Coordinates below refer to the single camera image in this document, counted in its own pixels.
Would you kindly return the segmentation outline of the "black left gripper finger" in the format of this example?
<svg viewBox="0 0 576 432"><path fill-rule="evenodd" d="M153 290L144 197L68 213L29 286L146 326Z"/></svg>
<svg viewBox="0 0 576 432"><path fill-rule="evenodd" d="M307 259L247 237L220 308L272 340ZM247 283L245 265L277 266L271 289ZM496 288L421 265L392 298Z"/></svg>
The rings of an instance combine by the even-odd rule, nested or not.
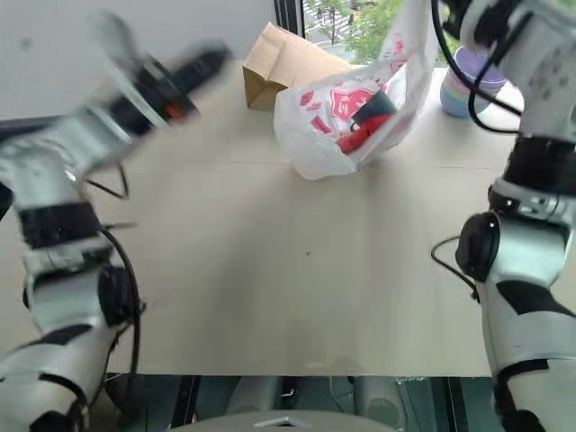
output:
<svg viewBox="0 0 576 432"><path fill-rule="evenodd" d="M211 77L224 67L230 57L230 48L222 42L192 46L175 58L173 76Z"/></svg>
<svg viewBox="0 0 576 432"><path fill-rule="evenodd" d="M216 77L226 66L229 50L205 50L179 67L179 89L191 93Z"/></svg>

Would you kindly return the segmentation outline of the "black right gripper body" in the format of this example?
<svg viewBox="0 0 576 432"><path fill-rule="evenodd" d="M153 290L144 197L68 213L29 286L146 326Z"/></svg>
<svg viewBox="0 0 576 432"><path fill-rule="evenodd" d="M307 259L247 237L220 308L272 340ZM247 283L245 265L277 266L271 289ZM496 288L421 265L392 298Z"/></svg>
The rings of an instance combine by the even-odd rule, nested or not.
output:
<svg viewBox="0 0 576 432"><path fill-rule="evenodd" d="M459 39L464 18L464 0L445 0L443 4L446 12L443 29L454 39Z"/></svg>

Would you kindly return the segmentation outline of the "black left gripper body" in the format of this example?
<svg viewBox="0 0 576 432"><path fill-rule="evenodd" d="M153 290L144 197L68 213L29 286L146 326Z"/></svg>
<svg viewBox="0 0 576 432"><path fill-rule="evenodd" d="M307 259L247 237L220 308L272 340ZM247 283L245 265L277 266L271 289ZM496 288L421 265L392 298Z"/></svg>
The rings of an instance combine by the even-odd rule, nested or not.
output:
<svg viewBox="0 0 576 432"><path fill-rule="evenodd" d="M179 122L197 113L197 108L175 77L156 58L147 58L141 69L141 90L145 102L164 123Z"/></svg>

